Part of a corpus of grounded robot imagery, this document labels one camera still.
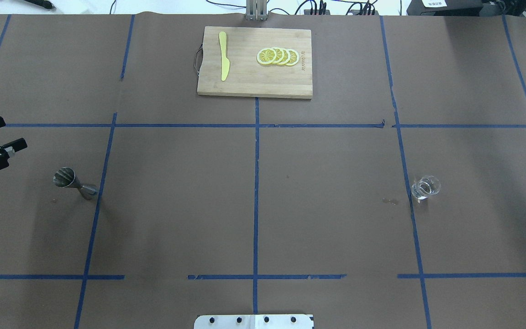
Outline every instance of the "white sticker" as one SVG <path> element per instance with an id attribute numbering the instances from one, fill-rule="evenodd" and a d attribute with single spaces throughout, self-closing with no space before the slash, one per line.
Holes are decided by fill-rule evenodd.
<path id="1" fill-rule="evenodd" d="M 426 8 L 447 7 L 445 0 L 421 0 Z"/>

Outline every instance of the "wooden cutting board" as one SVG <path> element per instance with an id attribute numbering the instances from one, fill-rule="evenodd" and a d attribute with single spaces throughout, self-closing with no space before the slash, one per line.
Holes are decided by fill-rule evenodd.
<path id="1" fill-rule="evenodd" d="M 221 80 L 220 31 L 227 33 L 230 60 L 225 81 Z M 291 67 L 259 64 L 259 50 L 271 47 L 296 50 L 300 54 L 299 63 Z M 202 48 L 199 95 L 305 99 L 312 96 L 310 30 L 205 27 Z"/>

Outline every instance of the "metal jigger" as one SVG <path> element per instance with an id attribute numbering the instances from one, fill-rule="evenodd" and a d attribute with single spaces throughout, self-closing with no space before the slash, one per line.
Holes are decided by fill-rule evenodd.
<path id="1" fill-rule="evenodd" d="M 96 198 L 96 194 L 99 192 L 95 185 L 81 184 L 74 170 L 68 167 L 63 167 L 59 171 L 56 171 L 52 181 L 54 181 L 54 184 L 58 187 L 78 189 L 82 197 L 86 200 Z"/>

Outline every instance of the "glass of water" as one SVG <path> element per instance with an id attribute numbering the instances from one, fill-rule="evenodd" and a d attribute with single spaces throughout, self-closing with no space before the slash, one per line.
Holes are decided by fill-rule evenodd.
<path id="1" fill-rule="evenodd" d="M 432 175 L 425 175 L 411 186 L 411 193 L 417 200 L 425 200 L 440 192 L 440 180 Z"/>

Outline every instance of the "lemon slice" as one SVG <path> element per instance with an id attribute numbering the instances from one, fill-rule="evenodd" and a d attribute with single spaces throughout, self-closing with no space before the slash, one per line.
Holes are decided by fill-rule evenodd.
<path id="1" fill-rule="evenodd" d="M 287 63 L 289 63 L 289 60 L 292 58 L 292 54 L 291 54 L 291 52 L 288 52 L 288 50 L 285 49 L 285 48 L 281 48 L 281 50 L 282 50 L 287 56 L 285 56 L 284 60 L 282 60 L 281 62 L 277 63 L 277 65 L 286 65 Z"/>
<path id="2" fill-rule="evenodd" d="M 277 56 L 277 52 L 273 48 L 263 48 L 257 53 L 257 62 L 261 65 L 272 64 Z"/>
<path id="3" fill-rule="evenodd" d="M 286 53 L 284 48 L 279 47 L 273 47 L 273 50 L 275 50 L 277 56 L 275 56 L 275 60 L 273 61 L 273 64 L 277 64 L 279 62 L 282 62 L 284 58 L 286 58 Z"/>
<path id="4" fill-rule="evenodd" d="M 298 64 L 299 62 L 299 52 L 296 52 L 293 49 L 286 49 L 287 52 L 289 52 L 290 57 L 288 62 L 285 63 L 286 66 L 294 66 L 295 64 Z"/>

